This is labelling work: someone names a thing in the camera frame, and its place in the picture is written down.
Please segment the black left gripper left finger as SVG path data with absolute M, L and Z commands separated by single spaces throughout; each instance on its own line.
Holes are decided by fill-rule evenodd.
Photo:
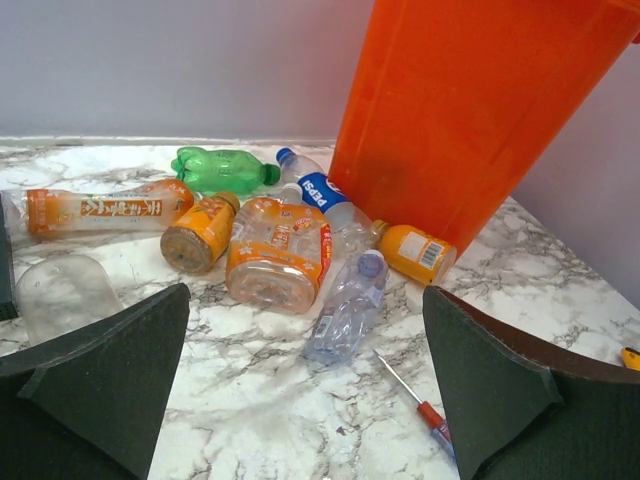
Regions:
M 189 320 L 183 283 L 1 359 L 4 479 L 145 479 Z

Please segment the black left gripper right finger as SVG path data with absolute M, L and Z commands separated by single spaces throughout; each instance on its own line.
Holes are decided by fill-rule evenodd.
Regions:
M 423 294 L 429 350 L 462 479 L 636 479 L 639 374 Z

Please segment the clear jar metal lid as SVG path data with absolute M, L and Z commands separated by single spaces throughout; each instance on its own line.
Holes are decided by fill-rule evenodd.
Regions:
M 102 265 L 80 254 L 54 256 L 31 266 L 17 284 L 17 300 L 32 346 L 123 309 Z

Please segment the crushed clear blue-cap bottle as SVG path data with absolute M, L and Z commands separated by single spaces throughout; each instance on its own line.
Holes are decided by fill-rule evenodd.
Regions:
M 388 276 L 381 252 L 350 257 L 329 289 L 303 356 L 325 366 L 351 362 L 375 325 Z

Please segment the large orange label jug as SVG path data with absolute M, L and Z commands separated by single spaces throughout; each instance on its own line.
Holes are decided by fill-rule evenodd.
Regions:
M 314 304 L 332 260 L 328 220 L 302 199 L 297 183 L 246 201 L 228 248 L 226 286 L 240 303 L 304 314 Z

